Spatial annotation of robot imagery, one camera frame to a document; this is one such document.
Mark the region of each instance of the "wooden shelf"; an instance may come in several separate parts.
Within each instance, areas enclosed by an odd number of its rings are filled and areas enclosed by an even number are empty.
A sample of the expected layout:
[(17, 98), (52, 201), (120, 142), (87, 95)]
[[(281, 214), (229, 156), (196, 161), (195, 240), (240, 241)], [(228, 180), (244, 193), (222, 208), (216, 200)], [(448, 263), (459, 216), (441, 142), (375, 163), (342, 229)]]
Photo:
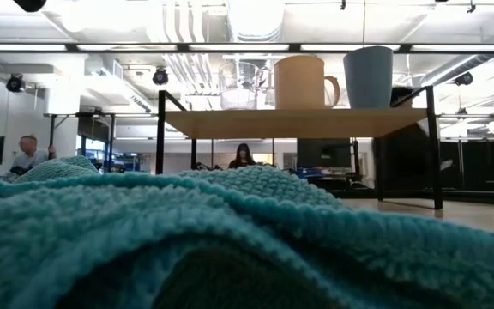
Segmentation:
[(426, 118), (425, 109), (333, 109), (167, 112), (166, 122), (187, 137), (381, 137)]

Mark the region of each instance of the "floor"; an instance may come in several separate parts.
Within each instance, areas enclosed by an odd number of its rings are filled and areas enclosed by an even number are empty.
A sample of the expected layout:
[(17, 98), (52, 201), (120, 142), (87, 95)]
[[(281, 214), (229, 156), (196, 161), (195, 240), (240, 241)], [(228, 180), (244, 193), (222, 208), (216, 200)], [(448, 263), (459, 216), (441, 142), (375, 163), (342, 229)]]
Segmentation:
[(347, 206), (359, 209), (374, 209), (378, 211), (426, 215), (435, 217), (438, 220), (451, 221), (494, 231), (494, 205), (491, 204), (444, 201), (443, 209), (432, 210), (429, 208), (433, 207), (433, 201), (424, 199), (390, 200), (390, 202), (409, 203), (418, 205), (418, 207), (399, 205), (396, 203), (379, 203), (377, 200), (369, 199), (343, 199), (342, 201)]

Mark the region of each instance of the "woman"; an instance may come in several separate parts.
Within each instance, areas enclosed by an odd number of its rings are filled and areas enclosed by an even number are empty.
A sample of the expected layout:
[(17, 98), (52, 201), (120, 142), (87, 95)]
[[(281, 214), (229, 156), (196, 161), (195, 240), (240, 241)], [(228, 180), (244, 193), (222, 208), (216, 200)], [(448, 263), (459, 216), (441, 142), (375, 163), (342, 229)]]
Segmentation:
[(256, 162), (250, 156), (249, 146), (243, 143), (243, 144), (239, 144), (238, 152), (236, 153), (236, 159), (230, 162), (228, 168), (247, 167), (255, 164)]

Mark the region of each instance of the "towel texture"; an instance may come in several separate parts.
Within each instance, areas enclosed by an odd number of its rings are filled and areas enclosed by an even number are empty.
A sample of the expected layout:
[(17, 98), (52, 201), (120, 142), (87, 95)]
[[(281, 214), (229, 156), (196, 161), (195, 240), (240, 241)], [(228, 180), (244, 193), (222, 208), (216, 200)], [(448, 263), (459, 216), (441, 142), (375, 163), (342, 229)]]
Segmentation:
[(266, 167), (0, 182), (0, 308), (494, 308), (494, 233)]

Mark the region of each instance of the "glass pitcher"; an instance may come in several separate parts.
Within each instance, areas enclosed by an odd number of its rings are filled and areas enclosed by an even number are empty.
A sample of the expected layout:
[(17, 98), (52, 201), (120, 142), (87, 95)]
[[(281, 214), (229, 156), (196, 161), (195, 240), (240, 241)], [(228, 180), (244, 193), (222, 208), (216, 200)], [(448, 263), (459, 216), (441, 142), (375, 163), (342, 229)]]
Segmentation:
[(256, 109), (258, 93), (266, 81), (267, 67), (258, 68), (242, 61), (229, 61), (219, 67), (220, 107), (230, 109)]

